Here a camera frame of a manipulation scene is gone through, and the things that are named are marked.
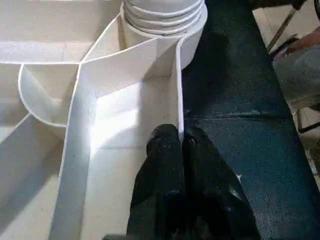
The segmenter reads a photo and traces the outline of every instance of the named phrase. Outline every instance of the white cylinder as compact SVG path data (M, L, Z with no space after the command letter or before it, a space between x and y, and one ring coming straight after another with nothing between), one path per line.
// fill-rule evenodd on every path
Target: white cylinder
M125 0L122 8L136 29L168 36L192 28L199 21L204 5L204 0Z
M135 8L156 12L156 13L173 13L184 11L193 6L197 6L202 0L124 0Z

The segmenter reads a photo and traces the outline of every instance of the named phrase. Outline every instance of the floor tile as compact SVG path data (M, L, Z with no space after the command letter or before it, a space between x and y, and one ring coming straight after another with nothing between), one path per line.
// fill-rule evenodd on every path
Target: floor tile
M264 44L267 45L274 36L268 18L262 8L255 9L252 13L256 23L258 24Z
M313 154L313 151L311 151L310 149L306 150L305 151L305 156L308 159L308 162L309 162L309 165L310 165L310 168L311 168L311 171L312 171L313 175L317 175L318 174L318 170L317 170L316 163L315 163L315 160L314 160L315 156Z
M299 122L303 128L320 121L320 112L311 110L305 107L299 111L297 115ZM307 131L305 133L300 133L300 140L305 150L309 150L317 146L320 139L320 127L313 130Z
M291 9L291 5L267 7L263 9L273 34L276 34ZM302 37L309 34L319 26L320 22L315 12L314 1L308 0L302 8L295 13L293 19L276 43L276 46L280 46L285 40L294 34L299 34L299 36Z
M316 176L314 176L314 179L315 179L315 182L316 182L316 184L318 186L318 189L320 190L320 176L316 175Z

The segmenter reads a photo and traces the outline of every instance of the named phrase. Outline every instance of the cardboard divider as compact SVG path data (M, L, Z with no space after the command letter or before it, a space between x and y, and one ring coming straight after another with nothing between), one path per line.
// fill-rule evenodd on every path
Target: cardboard divider
M89 80L81 77L75 84L49 240L80 238L90 163L90 129L95 119L97 103Z
M172 68L154 75L157 49L151 39L81 65L50 240L126 233L151 131L165 123L179 128L176 75Z
M108 56L126 49L122 19L117 15L92 46L84 61Z
M122 0L12 1L0 8L0 62L80 62Z
M0 63L0 143L28 114L18 93L19 64Z
M67 125L77 78L77 64L28 64L19 74L18 89L26 109L39 121L61 131Z

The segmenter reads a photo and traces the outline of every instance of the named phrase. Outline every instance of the white model structure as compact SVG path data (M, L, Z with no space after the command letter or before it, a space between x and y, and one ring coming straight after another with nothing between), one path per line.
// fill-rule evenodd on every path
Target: white model structure
M181 70L207 15L204 0L2 1L0 240L126 234L149 134L183 136Z

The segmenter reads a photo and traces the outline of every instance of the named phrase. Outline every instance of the person's hand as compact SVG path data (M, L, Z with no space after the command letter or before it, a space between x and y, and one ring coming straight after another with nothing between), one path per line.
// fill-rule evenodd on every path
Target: person's hand
M189 128L181 145L175 126L158 126L146 147L127 234L146 239L260 239L237 176L209 137Z
M294 43L290 44L286 49L284 55L292 54L296 51L310 48L314 45L320 45L320 27L295 41Z

